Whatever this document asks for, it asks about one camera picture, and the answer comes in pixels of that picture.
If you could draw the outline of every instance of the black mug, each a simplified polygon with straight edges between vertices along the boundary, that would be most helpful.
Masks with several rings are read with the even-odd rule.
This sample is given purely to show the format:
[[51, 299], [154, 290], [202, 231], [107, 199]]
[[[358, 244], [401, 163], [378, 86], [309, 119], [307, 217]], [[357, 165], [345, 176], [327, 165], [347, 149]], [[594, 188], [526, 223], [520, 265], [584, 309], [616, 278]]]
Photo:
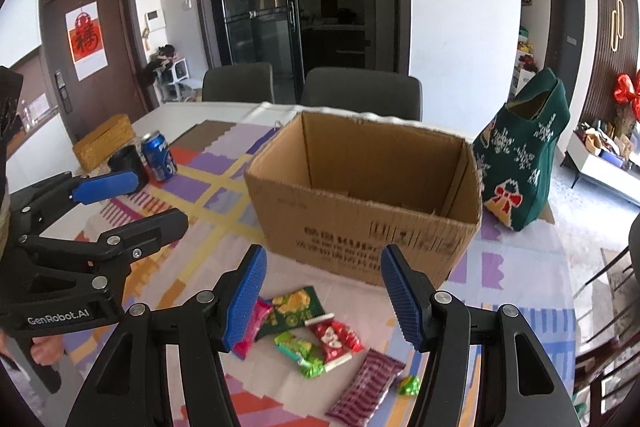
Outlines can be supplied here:
[[107, 161], [107, 165], [110, 167], [111, 172], [133, 171], [136, 173], [138, 186], [136, 190], [129, 194], [136, 194], [142, 191], [145, 185], [149, 183], [149, 175], [142, 164], [142, 160], [140, 160], [136, 146], [125, 146], [122, 149], [118, 149]]

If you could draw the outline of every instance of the patterned tablecloth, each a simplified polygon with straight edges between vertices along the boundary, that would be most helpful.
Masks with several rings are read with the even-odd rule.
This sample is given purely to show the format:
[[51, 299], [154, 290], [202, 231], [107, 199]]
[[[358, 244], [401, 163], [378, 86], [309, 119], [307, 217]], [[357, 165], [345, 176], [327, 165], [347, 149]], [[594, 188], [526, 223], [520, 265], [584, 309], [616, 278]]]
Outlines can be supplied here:
[[[178, 175], [150, 184], [132, 197], [110, 200], [89, 219], [79, 239], [170, 207], [184, 211], [190, 227], [180, 242], [132, 265], [124, 307], [137, 301], [152, 309], [184, 302], [238, 266], [251, 243], [263, 242], [242, 173], [247, 161], [276, 131], [256, 124], [204, 122], [172, 144]], [[271, 298], [313, 285], [327, 311], [356, 330], [365, 345], [406, 362], [405, 373], [422, 375], [426, 356], [404, 341], [385, 290], [268, 254], [261, 295]], [[542, 341], [567, 389], [573, 386], [575, 313], [564, 252], [554, 227], [538, 220], [519, 233], [485, 214], [478, 235], [443, 289], [468, 305], [497, 309], [517, 305]], [[112, 327], [65, 336], [67, 351], [82, 373], [91, 368]], [[242, 427], [327, 426], [324, 413], [357, 372], [364, 353], [316, 380], [305, 380], [277, 352], [273, 340], [258, 341], [245, 361], [223, 355], [227, 383]], [[471, 426], [479, 384], [479, 348], [472, 347], [468, 399], [461, 426]], [[188, 421], [180, 381], [177, 346], [167, 350], [168, 380], [175, 427]], [[404, 426], [414, 401], [389, 393], [370, 427]]]

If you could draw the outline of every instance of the blue pepsi can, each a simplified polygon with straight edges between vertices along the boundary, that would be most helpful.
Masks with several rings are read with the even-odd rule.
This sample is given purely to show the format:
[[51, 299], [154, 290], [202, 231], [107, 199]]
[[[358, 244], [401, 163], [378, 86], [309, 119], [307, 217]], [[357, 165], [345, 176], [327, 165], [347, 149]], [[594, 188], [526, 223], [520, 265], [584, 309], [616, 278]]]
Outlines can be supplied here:
[[169, 144], [160, 131], [147, 133], [142, 137], [142, 154], [146, 163], [159, 182], [165, 182], [178, 172], [178, 166], [169, 151]]

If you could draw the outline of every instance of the front door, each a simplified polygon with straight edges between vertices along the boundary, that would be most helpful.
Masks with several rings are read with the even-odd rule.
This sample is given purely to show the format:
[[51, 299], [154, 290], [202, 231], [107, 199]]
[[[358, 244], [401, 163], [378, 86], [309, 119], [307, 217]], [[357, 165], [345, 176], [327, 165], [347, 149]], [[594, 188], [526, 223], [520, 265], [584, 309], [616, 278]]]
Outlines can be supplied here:
[[60, 113], [76, 142], [113, 115], [146, 114], [124, 0], [42, 0], [42, 43]]
[[564, 84], [568, 104], [574, 96], [583, 40], [584, 0], [551, 0], [545, 67]]

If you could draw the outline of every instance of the red bow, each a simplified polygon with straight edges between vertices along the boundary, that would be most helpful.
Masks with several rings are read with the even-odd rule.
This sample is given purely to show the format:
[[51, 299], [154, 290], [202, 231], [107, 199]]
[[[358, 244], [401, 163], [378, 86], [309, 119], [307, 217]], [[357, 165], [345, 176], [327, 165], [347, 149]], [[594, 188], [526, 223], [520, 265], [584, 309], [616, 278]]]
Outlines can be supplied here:
[[619, 104], [631, 103], [631, 109], [634, 112], [636, 120], [640, 122], [640, 93], [638, 86], [640, 84], [640, 72], [638, 72], [638, 80], [636, 81], [636, 87], [631, 81], [631, 77], [627, 74], [622, 74], [618, 77], [616, 82], [616, 88], [613, 90], [613, 98]]
[[509, 192], [507, 189], [498, 185], [495, 188], [495, 196], [491, 198], [492, 202], [499, 202], [502, 198], [506, 198], [504, 202], [504, 207], [502, 208], [503, 213], [508, 213], [511, 210], [511, 207], [519, 207], [522, 203], [522, 194], [514, 194]]

